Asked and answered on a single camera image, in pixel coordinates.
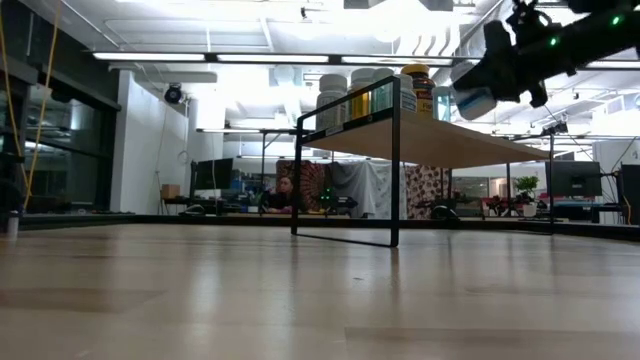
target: ceiling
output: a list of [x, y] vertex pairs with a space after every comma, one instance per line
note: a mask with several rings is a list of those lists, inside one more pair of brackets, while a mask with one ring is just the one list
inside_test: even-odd
[[[22, 0], [52, 19], [55, 1]], [[323, 54], [451, 55], [497, 0], [456, 0], [453, 13], [429, 12], [417, 0], [386, 0], [369, 10], [345, 10], [343, 0], [63, 0], [61, 28], [96, 51], [277, 52]], [[509, 4], [502, 8], [509, 10]], [[305, 7], [307, 18], [301, 16]], [[577, 19], [567, 9], [548, 10], [562, 23]], [[507, 14], [494, 14], [494, 18]], [[633, 58], [633, 52], [618, 57]], [[353, 68], [299, 66], [308, 74], [341, 73]], [[291, 92], [277, 90], [273, 66], [222, 64], [146, 64], [136, 79], [164, 88], [168, 74], [217, 74], [217, 83], [200, 88], [225, 95], [227, 118], [273, 119], [289, 111]], [[547, 82], [548, 109], [556, 117], [589, 125], [609, 102], [640, 93], [640, 72], [585, 71]], [[303, 81], [295, 97], [302, 111], [313, 109], [317, 81]], [[507, 103], [472, 123], [456, 123], [497, 134], [539, 132], [550, 118], [545, 108]]]

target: computer monitor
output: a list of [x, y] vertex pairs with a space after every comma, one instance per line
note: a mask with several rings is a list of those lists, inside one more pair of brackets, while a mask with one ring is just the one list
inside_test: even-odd
[[196, 166], [195, 190], [231, 188], [233, 158], [201, 161]]
[[549, 178], [549, 164], [547, 161], [545, 169], [553, 196], [602, 196], [599, 162], [554, 161], [553, 179]]

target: security camera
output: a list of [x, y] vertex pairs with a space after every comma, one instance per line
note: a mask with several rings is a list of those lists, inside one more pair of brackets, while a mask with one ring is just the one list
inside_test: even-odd
[[182, 84], [180, 83], [169, 84], [169, 89], [164, 93], [164, 100], [173, 105], [182, 104], [186, 97], [181, 88]]

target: black metal table frame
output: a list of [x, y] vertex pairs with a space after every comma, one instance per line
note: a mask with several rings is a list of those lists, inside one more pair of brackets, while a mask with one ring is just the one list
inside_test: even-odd
[[[339, 124], [337, 126], [328, 128], [328, 129], [323, 129], [320, 131], [316, 131], [314, 133], [311, 133], [307, 136], [303, 136], [304, 135], [304, 128], [303, 128], [303, 124], [304, 121], [309, 119], [312, 116], [316, 116], [324, 111], [327, 111], [335, 106], [338, 106], [342, 103], [346, 103], [354, 98], [357, 98], [365, 93], [372, 93], [375, 89], [381, 88], [382, 86], [385, 86], [387, 84], [392, 84], [392, 89], [391, 89], [391, 94], [392, 94], [392, 104], [391, 104], [391, 108], [388, 109], [384, 109], [381, 111], [377, 111], [371, 114], [368, 114], [366, 116], [363, 116], [361, 118], [357, 118], [357, 119], [353, 119], [349, 122], [343, 123], [343, 124]], [[305, 237], [311, 237], [311, 238], [316, 238], [316, 239], [323, 239], [323, 240], [331, 240], [331, 241], [340, 241], [340, 242], [347, 242], [347, 243], [354, 243], [354, 244], [363, 244], [363, 245], [373, 245], [373, 246], [381, 246], [381, 247], [390, 247], [390, 248], [394, 248], [397, 247], [400, 241], [400, 125], [401, 125], [401, 106], [400, 106], [400, 79], [395, 77], [395, 76], [390, 76], [387, 77], [385, 79], [382, 79], [372, 85], [369, 85], [367, 87], [364, 87], [358, 91], [354, 91], [351, 94], [348, 94], [347, 96], [338, 99], [336, 101], [333, 101], [327, 105], [321, 106], [319, 108], [317, 108], [314, 111], [311, 111], [309, 113], [306, 113], [304, 115], [302, 115], [301, 117], [298, 118], [297, 121], [297, 126], [296, 126], [296, 156], [295, 156], [295, 163], [294, 163], [294, 179], [293, 179], [293, 206], [292, 206], [292, 214], [291, 214], [291, 234], [292, 235], [297, 235], [297, 236], [305, 236]], [[357, 129], [360, 128], [362, 126], [367, 126], [370, 124], [373, 124], [375, 122], [378, 121], [385, 121], [387, 119], [391, 118], [391, 219], [390, 220], [376, 220], [376, 222], [378, 222], [379, 224], [385, 224], [390, 230], [390, 235], [391, 235], [391, 239], [389, 244], [381, 244], [381, 243], [374, 243], [374, 242], [367, 242], [367, 241], [358, 241], [358, 240], [349, 240], [349, 239], [337, 239], [337, 238], [332, 238], [332, 237], [325, 237], [325, 236], [318, 236], [318, 235], [310, 235], [310, 234], [301, 234], [298, 231], [298, 227], [299, 227], [299, 207], [300, 207], [300, 203], [302, 201], [301, 198], [301, 194], [300, 194], [300, 173], [301, 173], [301, 166], [302, 166], [302, 147], [305, 144], [308, 144], [310, 142], [313, 142], [315, 140], [319, 140], [319, 139], [323, 139], [329, 136], [333, 136], [336, 135], [338, 133], [342, 133], [345, 131], [350, 131], [353, 129]], [[554, 135], [551, 134], [549, 136], [550, 138], [550, 151], [549, 151], [549, 174], [548, 174], [548, 178], [551, 178], [553, 176], [553, 163], [554, 163], [554, 156], [553, 156], [553, 143], [554, 143]], [[510, 175], [510, 164], [506, 164], [507, 166], [507, 173], [508, 175]], [[450, 187], [451, 187], [451, 180], [452, 180], [452, 171], [453, 169], [449, 170], [449, 193], [451, 192]], [[510, 187], [511, 187], [511, 179], [508, 176], [507, 178], [507, 182], [508, 182], [508, 189], [509, 189], [509, 193], [511, 193]], [[552, 185], [551, 182], [548, 181], [547, 184], [547, 192], [549, 194], [549, 201], [550, 201], [550, 216], [549, 216], [549, 229], [551, 234], [553, 234], [554, 232], [554, 218], [553, 218], [553, 206], [554, 206], [554, 200], [553, 200], [553, 189], [552, 189]]]

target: pill bottle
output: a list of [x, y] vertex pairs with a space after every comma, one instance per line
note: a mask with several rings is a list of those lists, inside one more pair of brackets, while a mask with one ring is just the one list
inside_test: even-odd
[[418, 98], [418, 113], [428, 115], [433, 119], [433, 95], [435, 87], [429, 78], [429, 67], [425, 64], [411, 64], [402, 68], [401, 73], [413, 78], [413, 93]]
[[413, 78], [407, 74], [396, 75], [400, 78], [400, 107], [404, 110], [416, 112], [418, 110], [418, 98], [413, 93]]
[[[384, 78], [393, 76], [393, 70], [382, 68], [373, 72], [373, 82], [378, 82]], [[389, 83], [373, 90], [372, 111], [380, 111], [388, 109], [392, 106], [392, 89], [393, 84]]]
[[[351, 94], [372, 84], [373, 69], [362, 68], [351, 73], [351, 86], [347, 93]], [[349, 101], [347, 111], [349, 120], [357, 119], [371, 113], [371, 93], [364, 93]]]
[[[347, 78], [337, 74], [326, 74], [320, 78], [320, 95], [316, 108], [327, 105], [347, 95]], [[316, 131], [322, 131], [346, 121], [347, 105], [342, 103], [316, 115]]]

